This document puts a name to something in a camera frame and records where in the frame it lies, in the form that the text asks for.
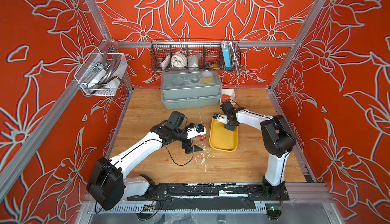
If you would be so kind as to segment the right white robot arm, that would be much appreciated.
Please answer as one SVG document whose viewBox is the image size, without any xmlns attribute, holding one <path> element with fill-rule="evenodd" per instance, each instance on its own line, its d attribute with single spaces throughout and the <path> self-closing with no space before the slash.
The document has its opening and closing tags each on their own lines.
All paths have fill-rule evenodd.
<svg viewBox="0 0 390 224">
<path fill-rule="evenodd" d="M 262 195 L 267 200 L 283 200 L 285 193 L 284 173 L 287 160 L 297 140 L 287 120 L 282 115 L 266 116 L 251 112 L 244 107 L 235 107 L 231 101 L 220 105 L 222 113 L 213 118 L 233 131 L 241 124 L 262 132 L 263 143 L 268 152 L 267 171 L 262 180 Z"/>
</svg>

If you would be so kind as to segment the white square plastic bin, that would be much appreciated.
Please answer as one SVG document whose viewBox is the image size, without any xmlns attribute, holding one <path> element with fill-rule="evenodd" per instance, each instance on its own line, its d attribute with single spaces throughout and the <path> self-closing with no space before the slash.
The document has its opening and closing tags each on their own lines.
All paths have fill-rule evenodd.
<svg viewBox="0 0 390 224">
<path fill-rule="evenodd" d="M 229 95 L 229 96 L 231 96 L 231 99 L 229 100 L 231 102 L 236 100 L 235 90 L 234 89 L 222 89 L 221 93 L 222 93 L 222 95 Z"/>
</svg>

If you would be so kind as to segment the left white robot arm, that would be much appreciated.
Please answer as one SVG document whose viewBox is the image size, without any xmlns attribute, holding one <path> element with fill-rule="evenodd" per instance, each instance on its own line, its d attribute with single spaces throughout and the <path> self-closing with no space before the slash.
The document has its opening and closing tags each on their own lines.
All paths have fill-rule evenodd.
<svg viewBox="0 0 390 224">
<path fill-rule="evenodd" d="M 153 126 L 144 138 L 124 152 L 107 159 L 97 160 L 93 166 L 86 190 L 95 200 L 95 206 L 110 210 L 124 195 L 142 196 L 152 185 L 146 176 L 129 182 L 125 178 L 149 155 L 174 142 L 181 142 L 186 154 L 193 155 L 202 148 L 193 144 L 193 138 L 206 134 L 203 124 L 190 123 L 182 127 L 186 116 L 178 111 L 167 120 Z"/>
</svg>

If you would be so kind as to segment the orange plug adapter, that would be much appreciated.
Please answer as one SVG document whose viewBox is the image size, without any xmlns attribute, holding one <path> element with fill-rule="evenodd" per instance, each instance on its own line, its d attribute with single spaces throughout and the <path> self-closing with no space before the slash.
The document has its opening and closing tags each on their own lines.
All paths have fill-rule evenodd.
<svg viewBox="0 0 390 224">
<path fill-rule="evenodd" d="M 231 96 L 229 95 L 222 95 L 221 102 L 224 103 L 226 101 L 229 101 L 231 99 Z"/>
</svg>

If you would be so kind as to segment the grey plastic toolbox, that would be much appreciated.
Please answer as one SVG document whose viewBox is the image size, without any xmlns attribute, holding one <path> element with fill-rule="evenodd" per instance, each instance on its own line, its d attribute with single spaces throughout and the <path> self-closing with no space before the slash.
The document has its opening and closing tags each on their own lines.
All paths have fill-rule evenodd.
<svg viewBox="0 0 390 224">
<path fill-rule="evenodd" d="M 201 82 L 198 71 L 166 72 L 161 76 L 161 101 L 167 110 L 213 106 L 220 103 L 221 80 L 216 71 L 210 84 Z"/>
</svg>

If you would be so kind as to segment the yellow plastic storage box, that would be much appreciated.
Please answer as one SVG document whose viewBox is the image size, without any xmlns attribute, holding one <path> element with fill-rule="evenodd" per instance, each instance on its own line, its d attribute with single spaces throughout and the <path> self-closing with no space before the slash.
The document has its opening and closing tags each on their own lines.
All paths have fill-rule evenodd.
<svg viewBox="0 0 390 224">
<path fill-rule="evenodd" d="M 238 128 L 231 131 L 224 126 L 224 123 L 212 119 L 209 144 L 215 152 L 232 153 L 238 148 Z"/>
</svg>

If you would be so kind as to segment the blue box in basket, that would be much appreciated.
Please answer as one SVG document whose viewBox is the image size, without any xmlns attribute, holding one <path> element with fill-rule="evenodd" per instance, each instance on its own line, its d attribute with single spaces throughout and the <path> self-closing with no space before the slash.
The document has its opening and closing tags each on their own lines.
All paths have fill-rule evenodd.
<svg viewBox="0 0 390 224">
<path fill-rule="evenodd" d="M 230 55 L 231 46 L 229 42 L 222 41 L 221 50 L 222 50 L 225 70 L 230 71 L 231 70 L 231 55 Z"/>
</svg>

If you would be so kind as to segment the clear acrylic wall box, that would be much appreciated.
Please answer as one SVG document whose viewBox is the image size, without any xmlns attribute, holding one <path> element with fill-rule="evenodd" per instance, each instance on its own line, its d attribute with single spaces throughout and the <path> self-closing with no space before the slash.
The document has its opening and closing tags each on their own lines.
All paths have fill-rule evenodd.
<svg viewBox="0 0 390 224">
<path fill-rule="evenodd" d="M 113 47 L 106 51 L 94 48 L 87 61 L 74 74 L 74 80 L 86 97 L 113 97 L 121 88 L 129 90 L 125 73 L 127 61 Z"/>
</svg>

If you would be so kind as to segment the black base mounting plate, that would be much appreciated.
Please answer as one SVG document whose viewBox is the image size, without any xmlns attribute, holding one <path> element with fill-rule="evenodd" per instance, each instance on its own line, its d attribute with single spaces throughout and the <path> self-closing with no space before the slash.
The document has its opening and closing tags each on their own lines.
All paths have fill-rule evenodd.
<svg viewBox="0 0 390 224">
<path fill-rule="evenodd" d="M 261 183 L 156 183 L 142 196 L 124 194 L 127 201 L 160 200 L 170 197 L 183 199 L 199 198 L 247 198 L 251 201 L 288 201 L 289 195 L 285 186 L 275 193 L 263 188 Z"/>
</svg>

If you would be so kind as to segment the white cloth in basket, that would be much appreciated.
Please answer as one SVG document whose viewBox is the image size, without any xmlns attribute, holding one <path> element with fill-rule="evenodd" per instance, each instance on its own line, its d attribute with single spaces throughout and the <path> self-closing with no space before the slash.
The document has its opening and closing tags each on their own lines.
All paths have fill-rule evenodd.
<svg viewBox="0 0 390 224">
<path fill-rule="evenodd" d="M 187 57 L 181 52 L 176 52 L 171 57 L 171 65 L 176 68 L 185 68 L 188 66 Z"/>
</svg>

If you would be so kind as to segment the yellow tape roll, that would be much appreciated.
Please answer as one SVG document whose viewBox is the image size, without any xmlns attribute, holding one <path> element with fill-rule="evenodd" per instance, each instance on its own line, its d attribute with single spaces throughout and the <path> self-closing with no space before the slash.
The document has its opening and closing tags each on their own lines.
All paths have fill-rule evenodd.
<svg viewBox="0 0 390 224">
<path fill-rule="evenodd" d="M 210 84 L 214 81 L 214 73 L 210 71 L 204 71 L 201 73 L 201 82 L 203 84 Z"/>
</svg>

